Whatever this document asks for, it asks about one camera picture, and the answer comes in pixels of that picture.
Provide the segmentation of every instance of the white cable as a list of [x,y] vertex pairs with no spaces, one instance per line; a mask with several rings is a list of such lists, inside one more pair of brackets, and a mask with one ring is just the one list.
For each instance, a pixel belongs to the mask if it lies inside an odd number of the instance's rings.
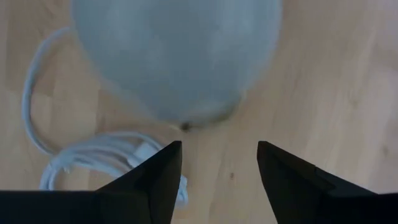
[[[27,71],[24,92],[22,94],[22,119],[25,124],[26,133],[40,151],[53,156],[50,163],[44,169],[40,180],[40,189],[42,190],[54,190],[57,174],[62,169],[68,171],[73,165],[105,172],[113,177],[122,176],[134,168],[133,164],[140,164],[143,162],[142,159],[134,155],[136,146],[129,141],[130,138],[138,138],[148,143],[156,151],[163,148],[162,145],[151,137],[135,131],[100,134],[89,140],[68,146],[62,149],[58,154],[53,149],[49,148],[43,140],[38,138],[30,117],[30,99],[32,97],[36,74],[39,70],[43,54],[48,51],[54,41],[59,39],[63,34],[66,34],[69,30],[69,27],[59,29],[39,45]],[[187,203],[187,179],[181,175],[176,206],[183,207]]]

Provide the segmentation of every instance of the light wood floor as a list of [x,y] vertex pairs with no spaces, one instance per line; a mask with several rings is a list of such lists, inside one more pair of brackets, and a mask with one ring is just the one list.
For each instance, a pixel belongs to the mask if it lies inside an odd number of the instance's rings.
[[[189,134],[140,121],[115,103],[66,37],[45,59],[32,115],[58,146],[114,129],[182,139],[190,203],[175,223],[275,223],[257,169],[258,140],[373,191],[397,191],[397,12],[395,0],[285,0],[264,78],[229,121]],[[68,24],[67,1],[0,0],[1,189],[36,189],[49,161],[26,138],[21,91],[39,42]],[[81,169],[62,179],[65,189],[109,181]]]

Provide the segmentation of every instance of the wooden floor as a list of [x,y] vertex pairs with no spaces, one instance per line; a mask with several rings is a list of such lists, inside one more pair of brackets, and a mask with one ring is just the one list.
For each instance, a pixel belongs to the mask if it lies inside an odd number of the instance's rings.
[[[32,115],[57,146],[115,129],[182,139],[190,203],[174,223],[275,223],[258,140],[373,191],[397,191],[397,11],[395,0],[285,0],[264,78],[229,121],[188,134],[115,103],[66,37],[45,59]],[[21,91],[40,41],[68,24],[67,1],[0,0],[1,189],[37,189],[49,161],[26,138]],[[62,180],[65,189],[94,189],[109,178],[78,169]]]

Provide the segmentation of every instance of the white cord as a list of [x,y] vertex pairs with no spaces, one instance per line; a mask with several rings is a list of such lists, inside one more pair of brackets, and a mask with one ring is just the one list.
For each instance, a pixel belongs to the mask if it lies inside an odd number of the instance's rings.
[[[22,119],[29,139],[43,153],[54,156],[43,171],[40,180],[40,189],[54,190],[55,179],[60,170],[68,171],[72,165],[86,167],[88,169],[105,172],[113,177],[120,177],[134,168],[133,164],[140,164],[143,161],[134,155],[136,146],[129,138],[138,138],[148,143],[156,151],[163,148],[151,137],[135,131],[120,131],[100,134],[89,140],[79,142],[62,149],[57,154],[49,148],[43,140],[36,135],[30,117],[30,106],[33,86],[37,71],[43,54],[48,51],[51,44],[70,30],[64,27],[55,31],[45,39],[38,47],[32,62],[27,71],[24,92],[22,94]],[[183,207],[188,203],[187,179],[181,175],[180,187],[178,189],[176,206]]]

